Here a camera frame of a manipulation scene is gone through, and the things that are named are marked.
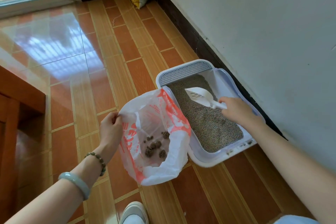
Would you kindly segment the white and red plastic bag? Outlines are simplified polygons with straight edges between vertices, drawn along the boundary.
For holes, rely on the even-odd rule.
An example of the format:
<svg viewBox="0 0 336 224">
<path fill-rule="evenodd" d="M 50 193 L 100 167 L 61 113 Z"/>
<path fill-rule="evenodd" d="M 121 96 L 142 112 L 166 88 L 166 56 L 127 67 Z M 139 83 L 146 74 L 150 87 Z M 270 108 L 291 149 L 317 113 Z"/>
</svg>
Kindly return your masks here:
<svg viewBox="0 0 336 224">
<path fill-rule="evenodd" d="M 122 116 L 123 135 L 119 152 L 124 168 L 142 186 L 157 185 L 176 178 L 187 163 L 191 126 L 180 108 L 161 88 L 144 93 L 128 103 L 119 112 Z M 146 137 L 161 139 L 161 132 L 170 133 L 168 155 L 147 158 Z"/>
</svg>

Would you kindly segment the person's left forearm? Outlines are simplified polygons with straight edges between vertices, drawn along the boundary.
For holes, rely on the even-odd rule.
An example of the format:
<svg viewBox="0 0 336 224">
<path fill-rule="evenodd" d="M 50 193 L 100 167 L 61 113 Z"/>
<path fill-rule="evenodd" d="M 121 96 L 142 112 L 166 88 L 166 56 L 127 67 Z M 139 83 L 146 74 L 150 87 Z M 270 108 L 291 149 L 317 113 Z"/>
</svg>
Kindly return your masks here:
<svg viewBox="0 0 336 224">
<path fill-rule="evenodd" d="M 90 155 L 69 174 L 79 178 L 80 183 L 90 191 L 100 177 L 102 169 L 99 160 Z M 5 224 L 66 224 L 85 199 L 87 196 L 80 187 L 70 180 L 60 179 Z"/>
</svg>

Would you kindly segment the pale green jade bangle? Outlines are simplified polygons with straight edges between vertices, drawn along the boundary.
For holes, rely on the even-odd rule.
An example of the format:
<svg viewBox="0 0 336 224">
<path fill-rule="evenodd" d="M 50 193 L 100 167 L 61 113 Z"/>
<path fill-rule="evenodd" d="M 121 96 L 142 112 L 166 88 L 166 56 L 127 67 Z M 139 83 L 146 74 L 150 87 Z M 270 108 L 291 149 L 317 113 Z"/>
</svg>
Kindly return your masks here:
<svg viewBox="0 0 336 224">
<path fill-rule="evenodd" d="M 73 183 L 81 191 L 84 201 L 89 198 L 91 189 L 78 175 L 71 172 L 63 172 L 58 177 L 58 180 L 62 179 L 68 180 Z"/>
</svg>

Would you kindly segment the white litter scoop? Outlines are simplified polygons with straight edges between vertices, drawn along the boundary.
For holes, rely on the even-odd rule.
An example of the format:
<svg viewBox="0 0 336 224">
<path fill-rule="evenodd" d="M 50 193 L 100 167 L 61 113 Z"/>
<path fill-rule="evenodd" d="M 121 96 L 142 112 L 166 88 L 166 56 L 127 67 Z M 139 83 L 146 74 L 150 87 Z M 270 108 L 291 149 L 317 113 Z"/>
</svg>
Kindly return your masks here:
<svg viewBox="0 0 336 224">
<path fill-rule="evenodd" d="M 212 109 L 219 108 L 222 110 L 226 109 L 225 105 L 221 105 L 219 102 L 215 101 L 212 94 L 203 88 L 191 87 L 185 89 L 185 91 L 192 101 L 199 103 L 205 107 L 209 107 Z"/>
</svg>

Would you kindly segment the grey cat litter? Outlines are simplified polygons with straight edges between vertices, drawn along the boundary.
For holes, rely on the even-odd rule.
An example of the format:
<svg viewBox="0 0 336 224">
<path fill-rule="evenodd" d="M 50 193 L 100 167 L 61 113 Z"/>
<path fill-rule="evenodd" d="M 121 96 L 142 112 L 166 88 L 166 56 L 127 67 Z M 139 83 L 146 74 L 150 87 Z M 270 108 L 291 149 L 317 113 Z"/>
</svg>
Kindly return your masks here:
<svg viewBox="0 0 336 224">
<path fill-rule="evenodd" d="M 192 101 L 185 89 L 201 87 L 208 90 L 216 100 L 211 87 L 201 75 L 193 75 L 167 85 L 174 94 L 180 109 L 188 119 L 189 124 L 201 146 L 209 153 L 218 150 L 243 138 L 243 131 L 234 122 L 225 118 L 221 109 L 212 109 Z"/>
</svg>

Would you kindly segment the brown litter clumps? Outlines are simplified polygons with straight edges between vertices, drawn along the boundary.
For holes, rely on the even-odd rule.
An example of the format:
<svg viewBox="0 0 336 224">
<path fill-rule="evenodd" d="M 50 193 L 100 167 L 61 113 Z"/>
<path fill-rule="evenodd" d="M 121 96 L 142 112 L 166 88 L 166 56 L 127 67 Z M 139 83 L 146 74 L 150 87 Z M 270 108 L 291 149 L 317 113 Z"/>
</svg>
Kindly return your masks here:
<svg viewBox="0 0 336 224">
<path fill-rule="evenodd" d="M 146 137 L 146 139 L 142 141 L 145 148 L 145 156 L 151 158 L 154 156 L 154 153 L 158 152 L 159 158 L 165 159 L 168 155 L 166 145 L 169 143 L 169 136 L 170 133 L 168 131 L 163 131 L 161 132 L 161 139 L 154 140 L 154 136 Z"/>
</svg>

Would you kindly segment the person's left hand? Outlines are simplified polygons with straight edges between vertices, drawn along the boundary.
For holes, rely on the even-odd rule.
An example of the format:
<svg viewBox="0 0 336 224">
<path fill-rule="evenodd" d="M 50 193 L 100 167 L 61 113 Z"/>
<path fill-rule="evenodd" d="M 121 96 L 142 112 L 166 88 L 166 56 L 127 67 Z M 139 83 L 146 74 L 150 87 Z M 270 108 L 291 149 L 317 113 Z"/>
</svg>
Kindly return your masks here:
<svg viewBox="0 0 336 224">
<path fill-rule="evenodd" d="M 122 137 L 116 137 L 116 117 L 119 112 L 110 112 L 100 124 L 100 145 L 115 152 Z"/>
</svg>

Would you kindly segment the brown wooden furniture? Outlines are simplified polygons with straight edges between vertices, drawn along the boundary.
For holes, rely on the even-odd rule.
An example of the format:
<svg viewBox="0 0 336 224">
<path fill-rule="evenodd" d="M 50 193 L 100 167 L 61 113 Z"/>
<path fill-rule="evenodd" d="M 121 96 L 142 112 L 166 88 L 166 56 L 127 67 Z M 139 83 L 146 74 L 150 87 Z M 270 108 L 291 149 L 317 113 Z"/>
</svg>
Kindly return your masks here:
<svg viewBox="0 0 336 224">
<path fill-rule="evenodd" d="M 0 224 L 15 213 L 19 124 L 45 114 L 46 95 L 0 66 Z"/>
</svg>

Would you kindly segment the light blue clothing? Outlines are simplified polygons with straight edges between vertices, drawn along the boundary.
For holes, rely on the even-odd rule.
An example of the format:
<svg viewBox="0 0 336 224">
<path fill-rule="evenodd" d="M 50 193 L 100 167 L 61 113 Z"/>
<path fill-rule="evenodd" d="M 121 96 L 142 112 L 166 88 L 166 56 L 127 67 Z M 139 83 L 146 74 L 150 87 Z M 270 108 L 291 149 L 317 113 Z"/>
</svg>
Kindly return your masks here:
<svg viewBox="0 0 336 224">
<path fill-rule="evenodd" d="M 276 220 L 273 224 L 320 224 L 314 219 L 296 216 L 296 215 L 284 215 Z"/>
</svg>

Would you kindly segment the person's right hand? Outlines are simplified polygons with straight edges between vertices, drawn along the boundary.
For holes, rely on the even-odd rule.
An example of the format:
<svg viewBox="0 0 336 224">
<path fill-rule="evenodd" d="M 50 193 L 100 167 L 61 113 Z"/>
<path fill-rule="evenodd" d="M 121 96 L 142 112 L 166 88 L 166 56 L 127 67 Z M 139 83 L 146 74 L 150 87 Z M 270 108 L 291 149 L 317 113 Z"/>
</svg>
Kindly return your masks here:
<svg viewBox="0 0 336 224">
<path fill-rule="evenodd" d="M 222 115 L 230 121 L 247 129 L 254 123 L 262 122 L 260 117 L 254 115 L 252 108 L 240 98 L 221 97 L 219 103 L 226 104 Z"/>
</svg>

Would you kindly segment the white shoe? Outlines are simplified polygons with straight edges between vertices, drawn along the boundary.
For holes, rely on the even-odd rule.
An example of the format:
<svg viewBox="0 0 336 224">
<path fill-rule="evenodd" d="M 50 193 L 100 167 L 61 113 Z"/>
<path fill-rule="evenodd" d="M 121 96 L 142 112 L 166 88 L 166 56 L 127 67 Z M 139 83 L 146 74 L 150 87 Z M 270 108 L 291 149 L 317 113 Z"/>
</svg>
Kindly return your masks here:
<svg viewBox="0 0 336 224">
<path fill-rule="evenodd" d="M 149 224 L 144 205 L 138 201 L 129 203 L 121 215 L 119 224 Z"/>
</svg>

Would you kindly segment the white plastic litter box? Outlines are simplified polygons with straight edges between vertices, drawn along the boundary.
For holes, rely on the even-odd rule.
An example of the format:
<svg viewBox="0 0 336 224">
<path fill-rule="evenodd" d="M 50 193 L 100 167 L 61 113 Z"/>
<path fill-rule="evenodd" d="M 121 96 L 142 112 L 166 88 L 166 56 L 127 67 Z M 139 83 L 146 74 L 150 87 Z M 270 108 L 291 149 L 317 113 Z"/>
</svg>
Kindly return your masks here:
<svg viewBox="0 0 336 224">
<path fill-rule="evenodd" d="M 167 85 L 196 74 L 203 76 L 208 82 L 215 97 L 217 98 L 216 101 L 222 96 L 241 98 L 252 108 L 253 113 L 257 116 L 260 116 L 265 123 L 265 119 L 260 114 L 260 112 L 243 96 L 243 94 L 241 94 L 230 74 L 224 69 L 215 68 L 207 60 L 198 59 L 162 71 L 157 75 L 156 84 L 158 88 L 163 88 L 173 99 L 175 104 L 180 108 L 174 94 Z M 222 148 L 221 150 L 218 150 L 215 153 L 209 153 L 205 151 L 195 133 L 191 129 L 191 138 L 187 150 L 191 160 L 201 167 L 213 167 L 220 162 L 223 162 L 224 160 L 255 145 L 256 141 L 252 138 L 252 136 L 242 126 L 238 126 L 243 131 L 243 138 L 234 143 L 231 143 L 230 145 Z"/>
</svg>

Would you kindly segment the person's right forearm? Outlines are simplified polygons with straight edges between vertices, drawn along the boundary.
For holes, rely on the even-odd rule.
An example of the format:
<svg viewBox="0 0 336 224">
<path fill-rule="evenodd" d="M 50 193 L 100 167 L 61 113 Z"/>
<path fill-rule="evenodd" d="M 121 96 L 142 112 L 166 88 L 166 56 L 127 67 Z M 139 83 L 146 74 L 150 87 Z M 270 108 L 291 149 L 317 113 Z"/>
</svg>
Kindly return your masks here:
<svg viewBox="0 0 336 224">
<path fill-rule="evenodd" d="M 316 220 L 320 224 L 336 224 L 336 174 L 297 149 L 259 118 L 246 120 L 241 125 Z"/>
</svg>

